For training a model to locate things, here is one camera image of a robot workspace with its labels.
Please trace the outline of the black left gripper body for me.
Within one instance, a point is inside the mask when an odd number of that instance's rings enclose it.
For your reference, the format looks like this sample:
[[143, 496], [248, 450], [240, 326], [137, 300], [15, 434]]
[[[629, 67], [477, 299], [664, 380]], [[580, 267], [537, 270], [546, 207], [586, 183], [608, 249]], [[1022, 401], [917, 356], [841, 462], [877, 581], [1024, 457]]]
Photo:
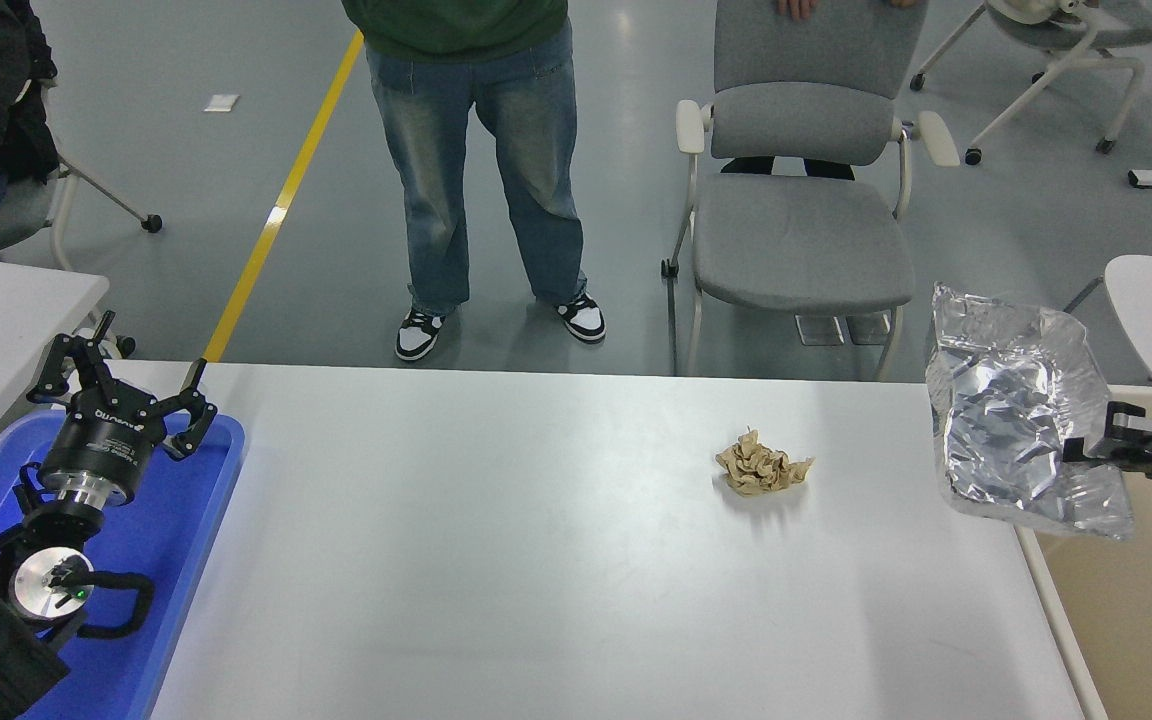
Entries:
[[109, 480], [120, 493], [136, 493], [165, 438], [161, 418], [127, 419], [100, 402], [74, 401], [41, 461], [41, 486], [58, 493], [65, 479], [88, 473]]

